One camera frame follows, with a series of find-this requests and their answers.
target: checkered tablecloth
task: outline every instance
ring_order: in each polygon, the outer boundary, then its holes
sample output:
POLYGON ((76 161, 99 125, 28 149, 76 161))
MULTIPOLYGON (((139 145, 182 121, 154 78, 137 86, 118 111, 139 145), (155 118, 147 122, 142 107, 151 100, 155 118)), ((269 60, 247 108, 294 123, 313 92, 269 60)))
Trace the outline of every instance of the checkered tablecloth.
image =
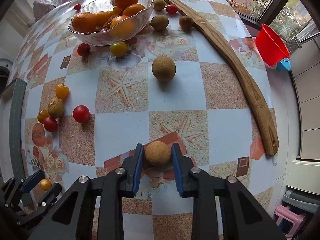
MULTIPOLYGON (((28 85, 21 120, 22 158, 26 175, 37 168, 66 191, 82 175, 104 176, 121 165, 137 143, 168 135, 185 147, 185 154, 211 175, 238 179, 268 207, 277 156, 266 158, 256 122, 241 86, 220 54, 195 29, 181 30, 180 15, 168 15, 163 32, 146 27, 131 41, 122 60, 108 47, 92 47, 87 58, 77 54, 81 43, 68 31, 73 6, 94 0, 70 0, 49 12, 28 31, 16 58, 14 77, 28 85), (167 55, 175 61, 175 78, 160 84, 152 75, 152 61, 167 55), (37 147, 32 129, 39 110, 65 84, 59 131, 46 132, 37 147), (73 109, 86 105, 90 120, 79 124, 73 109)), ((181 0, 206 18, 229 41, 252 75, 274 116, 267 73, 254 42, 226 0, 181 0)), ((150 19, 158 14, 154 11, 150 19)), ((44 194, 39 187, 35 201, 44 194)), ((134 199, 123 200, 125 239, 190 239, 193 200, 176 190, 172 167, 143 171, 134 199)), ((97 229, 99 201, 93 231, 97 229)), ((222 234, 218 208, 219 234, 222 234)))

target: glass bowl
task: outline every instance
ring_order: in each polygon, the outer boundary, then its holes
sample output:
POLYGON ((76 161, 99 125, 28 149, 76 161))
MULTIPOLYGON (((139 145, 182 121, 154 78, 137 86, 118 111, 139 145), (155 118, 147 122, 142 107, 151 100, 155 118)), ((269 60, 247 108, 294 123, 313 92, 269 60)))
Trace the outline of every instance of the glass bowl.
MULTIPOLYGON (((68 26, 68 30, 82 42, 93 46, 105 46, 111 45, 116 41, 126 41, 134 37, 146 26, 152 14, 153 2, 154 0, 139 0, 138 3, 142 4, 146 9, 119 22, 107 31, 93 33, 76 32, 72 27, 73 17, 68 26)), ((112 11, 113 7, 113 0, 95 0, 81 8, 80 12, 94 13, 98 11, 112 11)))

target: wooden back scratcher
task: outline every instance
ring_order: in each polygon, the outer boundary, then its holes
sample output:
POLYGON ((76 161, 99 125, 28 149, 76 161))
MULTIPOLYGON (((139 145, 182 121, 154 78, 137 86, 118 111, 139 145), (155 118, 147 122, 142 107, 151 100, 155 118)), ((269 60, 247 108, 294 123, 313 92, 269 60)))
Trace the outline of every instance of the wooden back scratcher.
POLYGON ((192 17, 195 22, 194 26, 204 34, 210 43, 228 61, 241 84, 242 90, 249 101, 257 120, 266 153, 268 155, 275 155, 278 151, 279 140, 268 105, 256 82, 244 68, 229 42, 218 30, 207 22, 207 20, 203 19, 195 10, 185 5, 180 0, 165 1, 167 3, 175 4, 183 15, 192 17))

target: red plastic basin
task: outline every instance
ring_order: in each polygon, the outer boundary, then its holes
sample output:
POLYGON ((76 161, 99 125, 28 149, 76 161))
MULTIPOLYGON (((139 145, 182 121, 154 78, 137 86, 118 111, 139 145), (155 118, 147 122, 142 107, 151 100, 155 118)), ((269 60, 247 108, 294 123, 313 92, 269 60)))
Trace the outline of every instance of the red plastic basin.
POLYGON ((257 49, 265 63, 269 66, 290 58, 289 51, 282 39, 266 24, 261 24, 261 31, 255 40, 257 49))

